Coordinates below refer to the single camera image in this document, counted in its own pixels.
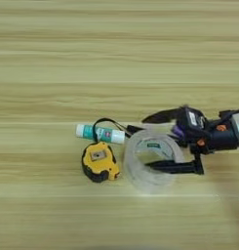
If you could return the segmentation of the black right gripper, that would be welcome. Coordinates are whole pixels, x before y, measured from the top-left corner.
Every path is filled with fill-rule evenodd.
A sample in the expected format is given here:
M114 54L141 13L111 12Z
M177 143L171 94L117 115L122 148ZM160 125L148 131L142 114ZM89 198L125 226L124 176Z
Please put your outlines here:
M215 151L232 150L239 147L237 128L233 123L234 115L239 110L224 110L218 119L208 119L198 109L174 108L161 110L145 117L142 123L161 124L176 119L176 128L181 132L179 142L188 146L195 154L189 162L175 160L156 160L146 163L153 170L168 174L196 174L203 175L204 169L201 154Z

